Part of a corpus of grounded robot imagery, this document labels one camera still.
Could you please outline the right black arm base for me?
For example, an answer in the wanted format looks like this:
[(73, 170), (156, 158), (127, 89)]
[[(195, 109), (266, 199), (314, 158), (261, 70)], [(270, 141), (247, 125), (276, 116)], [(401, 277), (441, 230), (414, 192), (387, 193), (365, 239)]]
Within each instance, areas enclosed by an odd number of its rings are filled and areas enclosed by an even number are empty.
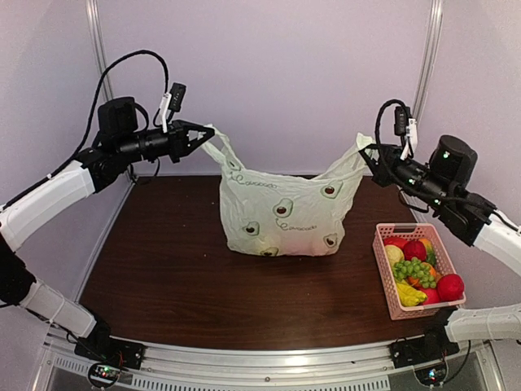
[(412, 367), (416, 380), (430, 389), (440, 387), (449, 378), (447, 358), (460, 351), (442, 326), (429, 326), (422, 336), (401, 337), (390, 344), (390, 355), (396, 369)]

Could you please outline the light green plastic bag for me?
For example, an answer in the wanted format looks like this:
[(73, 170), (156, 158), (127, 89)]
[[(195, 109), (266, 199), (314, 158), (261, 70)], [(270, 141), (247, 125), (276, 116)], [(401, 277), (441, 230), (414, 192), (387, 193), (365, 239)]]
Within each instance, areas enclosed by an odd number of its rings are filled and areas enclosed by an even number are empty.
[(229, 138), (203, 150), (221, 167), (220, 219), (230, 250), (253, 256), (312, 256), (336, 253), (345, 236), (344, 219), (367, 165), (361, 151), (373, 143), (358, 134), (355, 143), (314, 178), (247, 169)]

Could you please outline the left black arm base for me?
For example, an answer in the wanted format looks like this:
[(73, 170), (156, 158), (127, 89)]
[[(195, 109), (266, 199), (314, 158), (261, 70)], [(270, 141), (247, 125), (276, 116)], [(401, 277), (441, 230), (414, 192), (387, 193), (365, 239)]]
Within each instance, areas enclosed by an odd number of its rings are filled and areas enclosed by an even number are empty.
[(129, 370), (141, 368), (146, 347), (112, 336), (109, 324), (97, 314), (94, 320), (94, 328), (88, 336), (67, 332), (67, 339), (74, 344), (75, 355), (94, 361), (86, 375), (90, 385), (96, 390), (107, 390)]

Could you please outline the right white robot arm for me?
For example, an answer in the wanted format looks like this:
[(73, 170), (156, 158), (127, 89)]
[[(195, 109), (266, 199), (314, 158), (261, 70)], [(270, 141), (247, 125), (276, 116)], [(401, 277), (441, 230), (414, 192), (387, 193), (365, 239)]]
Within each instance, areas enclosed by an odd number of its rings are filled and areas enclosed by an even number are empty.
[[(361, 157), (381, 187), (397, 185), (407, 195), (424, 202), (433, 216), (459, 240), (520, 272), (520, 228), (497, 206), (466, 189), (477, 162), (477, 153), (461, 139), (440, 137), (429, 161), (423, 165), (403, 158), (404, 148), (374, 141)], [(432, 360), (449, 341), (519, 340), (520, 305), (440, 312), (432, 329), (418, 340), (417, 351)]]

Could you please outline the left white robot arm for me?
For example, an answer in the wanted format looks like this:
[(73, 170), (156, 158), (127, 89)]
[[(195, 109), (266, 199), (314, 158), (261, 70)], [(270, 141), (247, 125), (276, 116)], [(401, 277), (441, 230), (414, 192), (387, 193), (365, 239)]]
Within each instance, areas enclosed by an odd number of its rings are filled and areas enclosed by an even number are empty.
[(141, 107), (132, 97), (113, 99), (98, 109), (99, 131), (92, 147), (73, 154), (58, 173), (52, 174), (26, 194), (1, 207), (1, 300), (32, 311), (78, 338), (100, 362), (112, 360), (116, 342), (101, 332), (100, 320), (85, 307), (32, 274), (17, 251), (37, 230), (77, 202), (111, 186), (132, 164), (167, 156), (173, 163), (189, 156), (212, 138), (210, 125), (169, 119), (179, 112), (164, 94), (160, 104), (160, 125), (138, 128)]

